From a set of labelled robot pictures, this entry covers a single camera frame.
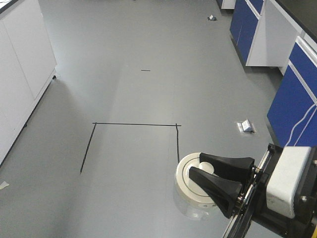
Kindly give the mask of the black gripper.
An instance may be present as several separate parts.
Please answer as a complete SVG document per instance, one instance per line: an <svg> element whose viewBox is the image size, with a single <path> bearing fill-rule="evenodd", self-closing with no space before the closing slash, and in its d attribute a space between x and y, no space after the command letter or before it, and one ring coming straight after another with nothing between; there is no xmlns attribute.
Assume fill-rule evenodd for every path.
<svg viewBox="0 0 317 238"><path fill-rule="evenodd" d="M282 238L317 236L317 149L308 146L270 144L248 190L237 198L249 181L255 159L229 158L200 153L200 163L213 166L214 174L189 169L189 178L218 206L230 222L225 238L243 238L256 222Z"/></svg>

